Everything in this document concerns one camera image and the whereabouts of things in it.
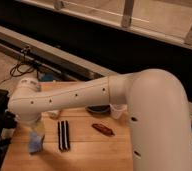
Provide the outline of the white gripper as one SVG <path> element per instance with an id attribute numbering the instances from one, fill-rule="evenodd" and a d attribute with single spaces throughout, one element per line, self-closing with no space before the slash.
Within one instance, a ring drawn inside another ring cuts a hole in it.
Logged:
<path id="1" fill-rule="evenodd" d="M 41 115 L 27 115 L 24 123 L 28 125 L 32 131 L 35 131 L 39 136 L 45 135 L 44 122 Z"/>

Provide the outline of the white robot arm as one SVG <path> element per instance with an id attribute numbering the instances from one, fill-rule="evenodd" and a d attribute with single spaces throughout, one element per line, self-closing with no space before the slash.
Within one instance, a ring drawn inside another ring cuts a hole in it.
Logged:
<path id="1" fill-rule="evenodd" d="M 181 82 L 161 69 L 117 74 L 42 92 L 35 78 L 19 81 L 8 109 L 27 125 L 46 111 L 125 104 L 134 171 L 192 171 L 192 130 Z"/>

